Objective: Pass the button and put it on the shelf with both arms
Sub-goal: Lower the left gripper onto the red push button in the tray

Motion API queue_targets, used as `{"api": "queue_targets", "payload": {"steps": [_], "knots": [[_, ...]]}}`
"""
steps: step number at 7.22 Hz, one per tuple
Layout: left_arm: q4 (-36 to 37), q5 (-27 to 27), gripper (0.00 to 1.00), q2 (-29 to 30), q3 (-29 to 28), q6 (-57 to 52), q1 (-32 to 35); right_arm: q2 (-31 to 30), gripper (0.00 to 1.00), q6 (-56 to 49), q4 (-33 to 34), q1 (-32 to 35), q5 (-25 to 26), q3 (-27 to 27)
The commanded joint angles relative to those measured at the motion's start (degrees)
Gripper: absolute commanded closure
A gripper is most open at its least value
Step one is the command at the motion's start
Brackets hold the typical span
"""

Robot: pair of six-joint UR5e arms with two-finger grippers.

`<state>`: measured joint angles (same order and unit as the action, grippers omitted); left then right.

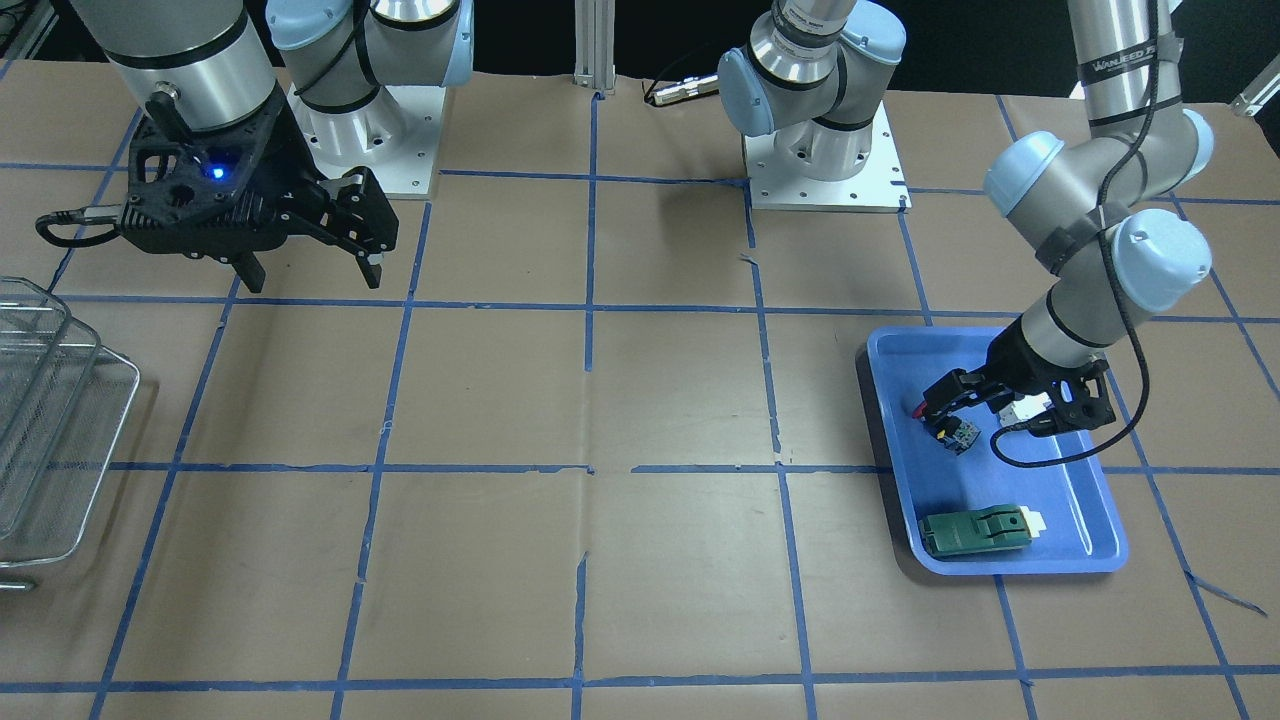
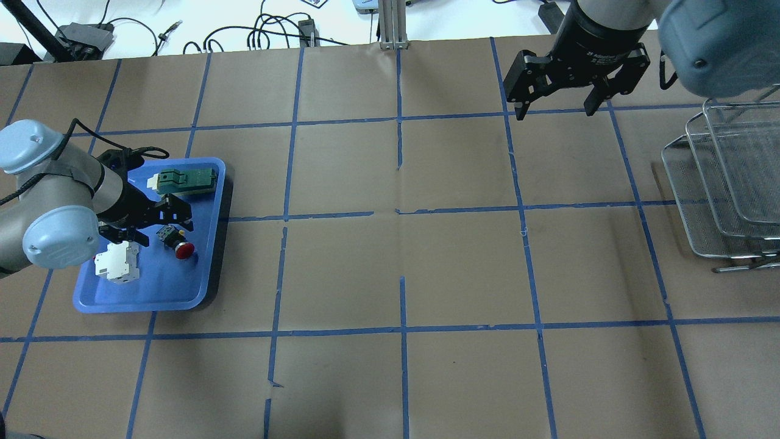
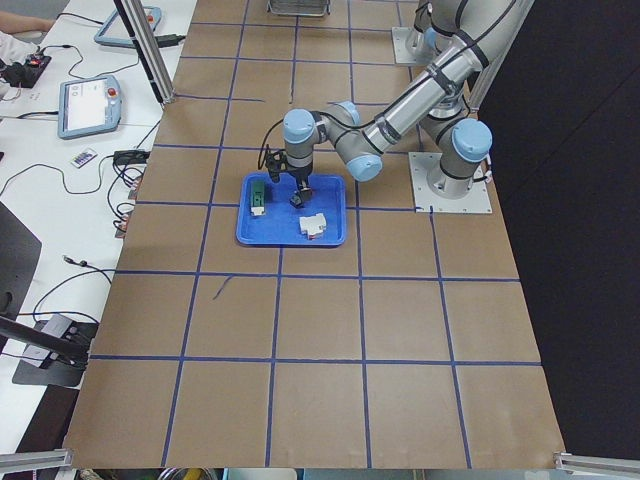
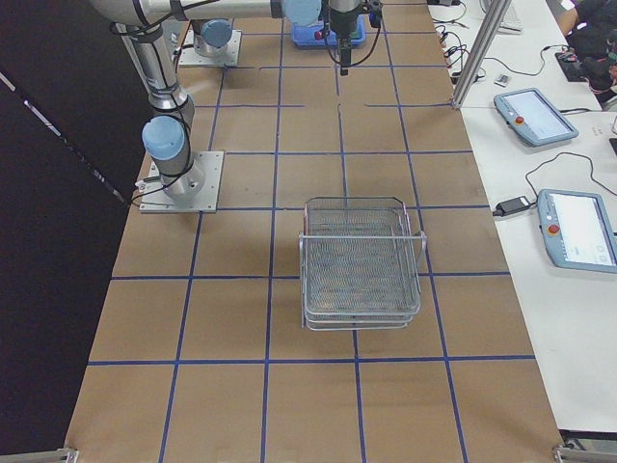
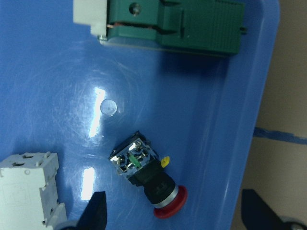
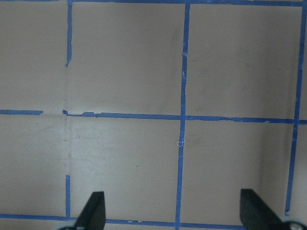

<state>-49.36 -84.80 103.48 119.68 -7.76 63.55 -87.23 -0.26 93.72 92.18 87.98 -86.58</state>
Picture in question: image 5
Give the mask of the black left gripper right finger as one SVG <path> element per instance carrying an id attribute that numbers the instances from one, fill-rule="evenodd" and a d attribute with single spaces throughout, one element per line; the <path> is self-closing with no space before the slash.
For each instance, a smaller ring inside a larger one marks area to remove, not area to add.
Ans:
<path id="1" fill-rule="evenodd" d="M 243 189 L 241 219 L 247 230 L 286 230 L 287 226 L 253 189 Z"/>

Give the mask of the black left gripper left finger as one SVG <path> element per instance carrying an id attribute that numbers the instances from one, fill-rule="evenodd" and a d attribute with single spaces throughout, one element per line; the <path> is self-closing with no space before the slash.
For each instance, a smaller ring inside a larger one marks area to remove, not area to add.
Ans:
<path id="1" fill-rule="evenodd" d="M 77 230 L 105 230 L 107 225 L 106 193 L 94 192 L 83 214 L 81 215 Z"/>

